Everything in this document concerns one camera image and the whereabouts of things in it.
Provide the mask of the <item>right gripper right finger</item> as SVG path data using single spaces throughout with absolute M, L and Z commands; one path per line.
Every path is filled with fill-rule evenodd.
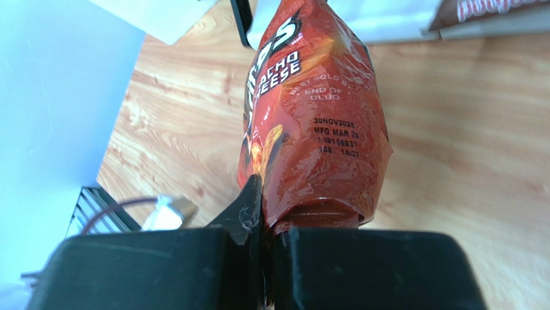
M 485 309 L 447 234 L 289 227 L 272 231 L 276 309 Z

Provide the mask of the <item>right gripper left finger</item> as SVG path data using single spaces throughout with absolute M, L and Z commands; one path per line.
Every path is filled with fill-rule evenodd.
M 78 235 L 54 251 L 29 309 L 259 309 L 261 178 L 202 228 Z

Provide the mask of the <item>red Doritos bag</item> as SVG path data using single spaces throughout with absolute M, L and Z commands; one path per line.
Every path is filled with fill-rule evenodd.
M 367 47 L 326 1 L 282 1 L 246 82 L 238 183 L 257 174 L 268 233 L 357 228 L 392 154 Z

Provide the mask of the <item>Chuba cassava chips bag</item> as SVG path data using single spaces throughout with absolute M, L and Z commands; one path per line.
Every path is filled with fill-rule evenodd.
M 549 6 L 546 0 L 459 0 L 442 1 L 428 27 L 437 31 L 451 26 L 505 15 L 531 8 Z

